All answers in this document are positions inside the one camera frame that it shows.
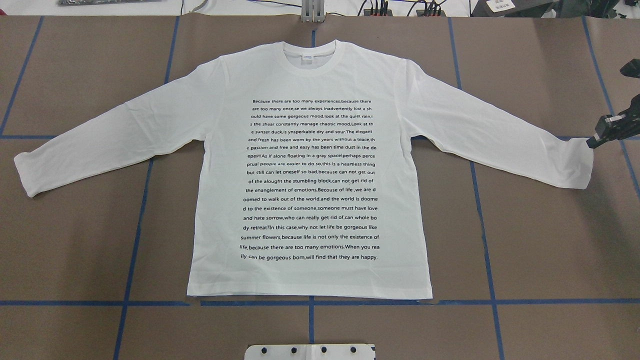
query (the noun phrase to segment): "white long-sleeve t-shirt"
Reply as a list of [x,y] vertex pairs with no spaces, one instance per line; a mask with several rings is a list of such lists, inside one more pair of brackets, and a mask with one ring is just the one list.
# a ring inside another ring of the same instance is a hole
[[584,140],[338,40],[221,56],[15,164],[33,197],[203,140],[188,295],[430,299],[417,135],[554,186],[589,183]]

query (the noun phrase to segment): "cable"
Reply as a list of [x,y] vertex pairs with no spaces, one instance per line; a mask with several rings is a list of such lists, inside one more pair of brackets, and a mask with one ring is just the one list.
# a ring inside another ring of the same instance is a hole
[[356,16],[360,16],[360,13],[362,12],[362,9],[364,9],[364,4],[367,3],[367,0],[362,1],[362,5],[360,5],[360,10],[358,10],[358,15]]
[[427,1],[426,1],[426,0],[417,0],[417,1],[408,1],[408,2],[409,2],[409,3],[413,3],[413,5],[411,5],[411,8],[409,8],[409,12],[408,12],[408,13],[406,13],[406,15],[407,15],[407,16],[411,15],[411,11],[413,10],[413,7],[415,7],[415,5],[416,5],[417,3],[424,3],[424,4],[426,4],[426,3],[427,3]]
[[302,7],[302,5],[279,3],[278,1],[271,1],[271,0],[247,0],[247,1],[252,1],[254,3],[273,3],[273,4],[284,5],[284,6],[293,6],[293,7],[296,7],[296,8],[301,8]]

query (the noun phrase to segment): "sticker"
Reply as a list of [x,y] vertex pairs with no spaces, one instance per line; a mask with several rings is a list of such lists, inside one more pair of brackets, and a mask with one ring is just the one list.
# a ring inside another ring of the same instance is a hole
[[495,13],[515,9],[516,7],[511,0],[489,0],[486,4],[489,5],[489,9]]

